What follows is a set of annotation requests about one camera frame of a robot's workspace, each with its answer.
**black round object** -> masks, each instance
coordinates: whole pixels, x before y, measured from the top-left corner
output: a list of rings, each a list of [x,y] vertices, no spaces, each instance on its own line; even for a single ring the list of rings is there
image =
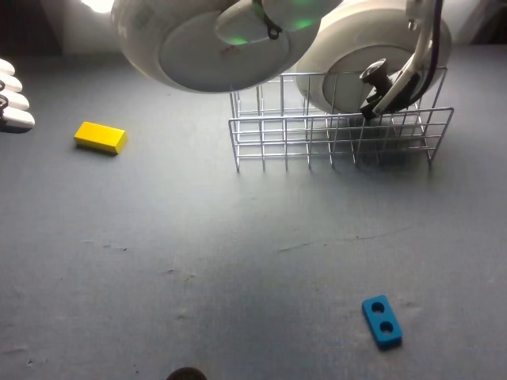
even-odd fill
[[[175,370],[167,380],[208,380],[206,376],[196,368],[185,367]]]
[[[387,61],[385,59],[372,63],[368,69],[363,71],[359,79],[363,83],[374,86],[379,95],[385,95],[392,87],[389,75],[387,75]]]

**cable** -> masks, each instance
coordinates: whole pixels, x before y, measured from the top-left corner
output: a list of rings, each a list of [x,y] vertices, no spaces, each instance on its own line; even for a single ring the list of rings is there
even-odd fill
[[[436,72],[436,66],[438,65],[438,55],[440,52],[440,23],[442,22],[442,8],[444,6],[444,0],[435,0],[435,16],[433,20],[433,43],[431,49],[431,62],[429,64],[428,75],[425,78],[424,83],[417,93],[410,98],[407,105],[413,105],[416,101],[422,98],[425,92],[428,90]]]

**black knob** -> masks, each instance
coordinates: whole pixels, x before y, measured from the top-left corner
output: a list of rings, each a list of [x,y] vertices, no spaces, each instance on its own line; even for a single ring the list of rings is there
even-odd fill
[[[393,86],[389,75],[387,75],[387,61],[381,59],[371,64],[368,69],[363,71],[359,79],[363,83],[368,83],[376,88],[377,94],[384,96]]]

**metal dish rack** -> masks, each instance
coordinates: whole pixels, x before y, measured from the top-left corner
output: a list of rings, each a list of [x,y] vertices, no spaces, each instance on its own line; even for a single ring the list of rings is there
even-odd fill
[[[328,73],[284,73],[254,89],[230,93],[229,132],[236,169],[244,159],[259,159],[265,168],[269,158],[285,160],[288,169],[289,158],[297,157],[306,158],[308,167],[316,157],[329,158],[334,167],[343,155],[352,157],[356,165],[372,158],[379,165],[390,154],[416,152],[424,152],[431,165],[454,113],[453,108],[436,108],[447,73],[445,67],[438,70],[440,79],[418,103],[374,120],[311,106],[298,91],[295,77],[304,76],[310,88],[312,78]],[[360,73],[339,74],[334,74],[335,89],[340,88],[337,82],[342,75]],[[370,90],[364,85],[361,95]]]

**hole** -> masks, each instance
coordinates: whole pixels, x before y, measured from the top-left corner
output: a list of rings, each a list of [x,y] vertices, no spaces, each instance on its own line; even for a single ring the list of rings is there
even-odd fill
[[[372,305],[372,312],[375,313],[375,314],[382,314],[384,310],[385,309],[383,307],[383,304],[380,303],[380,302],[375,302]]]
[[[196,368],[180,368],[169,375],[167,380],[207,380],[206,376]]]
[[[393,325],[390,322],[382,322],[380,324],[380,331],[384,334],[391,334],[393,332]]]

